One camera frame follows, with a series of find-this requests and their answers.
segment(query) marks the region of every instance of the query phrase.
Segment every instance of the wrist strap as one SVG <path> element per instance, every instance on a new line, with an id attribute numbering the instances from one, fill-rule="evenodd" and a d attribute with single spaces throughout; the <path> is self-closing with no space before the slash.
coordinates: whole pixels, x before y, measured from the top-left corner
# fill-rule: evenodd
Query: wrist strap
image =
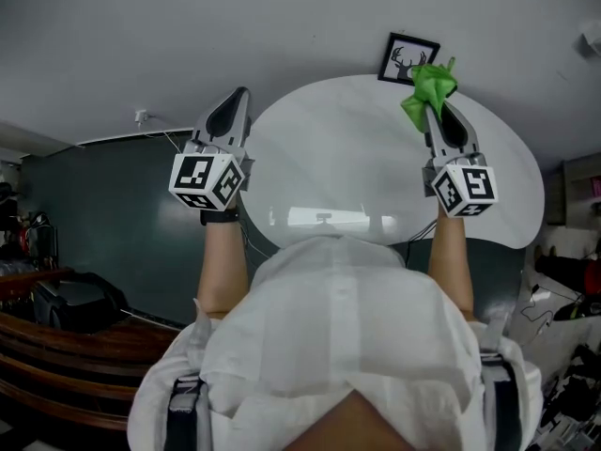
<path id="1" fill-rule="evenodd" d="M 240 212 L 238 206 L 233 209 L 226 209 L 223 211 L 217 210 L 201 210 L 200 211 L 200 224 L 206 226 L 208 223 L 223 224 L 228 222 L 237 222 L 240 218 Z"/>

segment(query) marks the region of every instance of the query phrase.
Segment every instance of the white wall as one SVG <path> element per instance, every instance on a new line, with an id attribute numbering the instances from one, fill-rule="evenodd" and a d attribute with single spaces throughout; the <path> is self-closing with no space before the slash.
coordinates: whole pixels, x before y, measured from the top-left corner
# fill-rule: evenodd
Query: white wall
<path id="1" fill-rule="evenodd" d="M 193 125 L 246 85 L 259 113 L 313 81 L 376 73 L 390 31 L 441 43 L 460 90 L 548 167 L 601 150 L 601 63 L 573 49 L 601 0 L 0 0 L 0 119 L 71 143 Z"/>

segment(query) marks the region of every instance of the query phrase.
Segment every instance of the white shirt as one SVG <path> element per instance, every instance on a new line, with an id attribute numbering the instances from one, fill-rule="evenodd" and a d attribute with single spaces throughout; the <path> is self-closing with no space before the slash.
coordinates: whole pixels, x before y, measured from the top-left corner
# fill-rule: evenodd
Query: white shirt
<path id="1" fill-rule="evenodd" d="M 486 450 L 485 327 L 387 247 L 300 242 L 261 266 L 221 323 L 199 312 L 148 371 L 131 409 L 131 449 L 162 451 L 174 380 L 200 369 L 216 451 L 282 449 L 353 390 L 416 449 Z M 515 342 L 503 338 L 501 353 L 516 371 L 525 449 L 541 375 Z"/>

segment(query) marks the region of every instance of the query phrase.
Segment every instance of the deer head picture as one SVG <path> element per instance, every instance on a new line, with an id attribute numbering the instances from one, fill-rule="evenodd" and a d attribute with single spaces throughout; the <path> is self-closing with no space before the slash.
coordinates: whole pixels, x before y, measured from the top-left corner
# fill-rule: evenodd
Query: deer head picture
<path id="1" fill-rule="evenodd" d="M 403 79 L 403 78 L 411 78 L 411 74 L 409 73 L 409 71 L 415 67 L 416 65 L 423 65 L 426 62 L 426 58 L 425 58 L 425 53 L 421 52 L 420 53 L 420 62 L 414 64 L 413 60 L 410 60 L 408 64 L 405 63 L 405 61 L 403 60 L 403 56 L 401 55 L 401 51 L 403 50 L 404 47 L 399 47 L 397 49 L 393 50 L 393 54 L 391 55 L 391 60 L 392 62 L 394 62 L 395 66 L 398 68 L 398 75 L 397 75 L 397 79 Z"/>
<path id="2" fill-rule="evenodd" d="M 378 75 L 379 80 L 412 84 L 412 69 L 432 63 L 439 51 L 437 43 L 391 34 Z"/>

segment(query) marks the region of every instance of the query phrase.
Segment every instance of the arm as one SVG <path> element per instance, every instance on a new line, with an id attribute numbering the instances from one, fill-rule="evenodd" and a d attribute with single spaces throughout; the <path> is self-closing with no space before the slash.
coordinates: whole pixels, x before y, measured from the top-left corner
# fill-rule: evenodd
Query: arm
<path id="1" fill-rule="evenodd" d="M 456 304 L 466 320 L 476 320 L 463 219 L 448 218 L 440 205 L 428 275 Z"/>
<path id="2" fill-rule="evenodd" d="M 230 208 L 236 206 L 236 199 Z M 222 319 L 248 293 L 244 241 L 238 222 L 207 224 L 196 298 L 210 318 Z"/>

